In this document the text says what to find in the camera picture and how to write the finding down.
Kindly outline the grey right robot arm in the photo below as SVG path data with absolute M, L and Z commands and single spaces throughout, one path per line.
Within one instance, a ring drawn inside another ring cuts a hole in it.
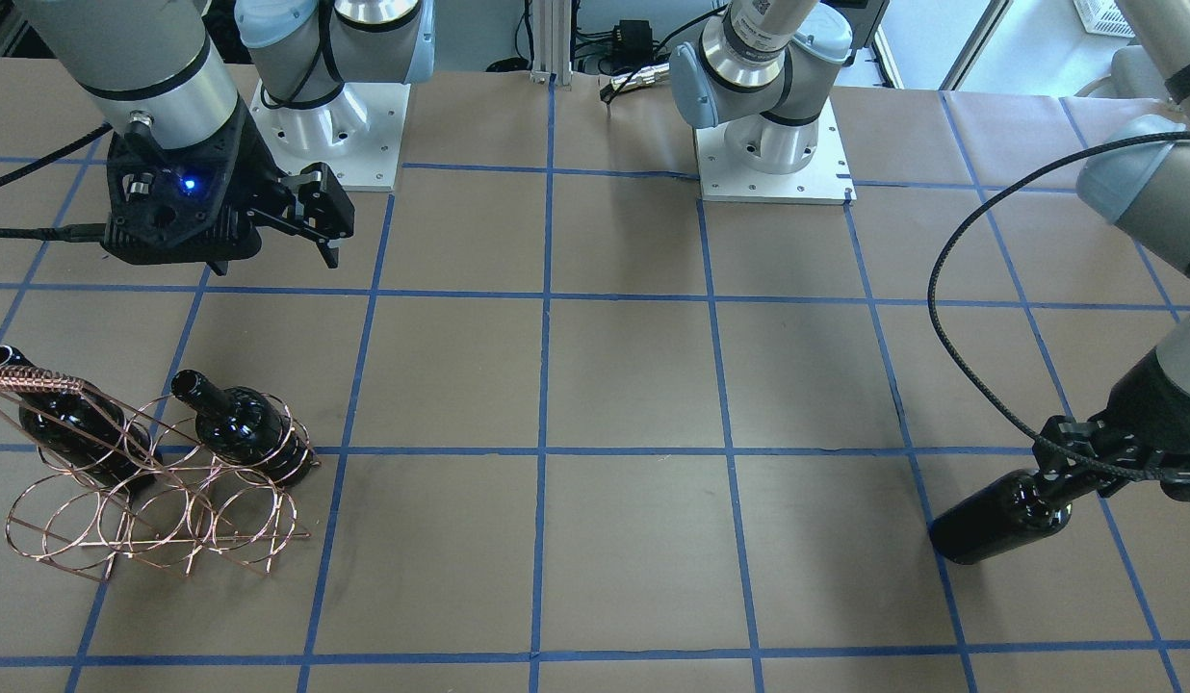
M 238 1 L 257 73 L 245 104 L 194 1 L 19 1 L 17 10 L 105 118 L 109 214 L 0 238 L 96 243 L 132 266 L 226 273 L 261 229 L 339 266 L 353 235 L 342 162 L 383 155 L 358 85 L 436 70 L 431 1 Z

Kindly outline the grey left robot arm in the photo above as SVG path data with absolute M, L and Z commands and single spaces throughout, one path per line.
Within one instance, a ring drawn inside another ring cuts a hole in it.
M 1169 96 L 1190 118 L 1190 1 L 1125 1 L 1122 10 L 1161 67 Z M 679 114 L 695 130 L 740 119 L 784 130 L 812 126 L 850 51 L 845 26 L 837 10 L 816 1 L 733 1 L 706 13 L 700 38 L 679 44 L 669 60 Z M 931 269 L 931 327 L 973 387 L 1032 441 L 1038 470 L 996 483 L 1008 500 L 1056 507 L 1153 479 L 1171 499 L 1190 501 L 1190 316 L 1125 374 L 1091 422 L 1056 416 L 1042 431 L 1000 402 L 939 319 L 940 271 L 956 243 L 996 202 L 1076 162 L 1083 163 L 1081 200 L 1190 279 L 1190 123 L 1141 116 L 1106 144 L 1031 171 L 956 227 Z

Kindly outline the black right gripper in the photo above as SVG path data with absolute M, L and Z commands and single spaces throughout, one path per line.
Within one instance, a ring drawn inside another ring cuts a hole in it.
M 353 202 L 324 162 L 282 176 L 248 106 L 217 133 L 178 149 L 159 145 L 158 123 L 144 111 L 108 146 L 111 212 L 101 245 L 132 266 L 206 263 L 225 271 L 259 252 L 269 225 L 313 243 L 331 270 L 353 236 Z

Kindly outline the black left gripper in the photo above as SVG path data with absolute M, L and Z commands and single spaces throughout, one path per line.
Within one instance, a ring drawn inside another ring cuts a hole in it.
M 1144 449 L 1163 452 L 1161 468 L 1190 472 L 1190 395 L 1163 372 L 1154 351 L 1113 386 L 1100 419 L 1107 427 L 1130 433 Z M 1076 422 L 1066 416 L 1045 422 L 1039 435 L 1048 445 L 1032 444 L 1040 500 L 1073 501 L 1088 493 L 1104 493 L 1110 475 L 1075 461 L 1075 452 L 1100 456 L 1092 439 L 1103 427 L 1098 422 Z M 1190 501 L 1190 481 L 1163 479 L 1161 491 L 1175 501 Z

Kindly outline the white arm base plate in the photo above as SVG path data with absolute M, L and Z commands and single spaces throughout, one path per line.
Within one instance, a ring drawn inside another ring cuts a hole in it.
M 347 83 L 315 110 L 270 110 L 262 83 L 250 112 L 278 169 L 326 163 L 346 192 L 396 188 L 411 85 Z
M 710 202 L 853 202 L 854 191 L 832 101 L 803 126 L 746 116 L 693 133 L 701 196 Z

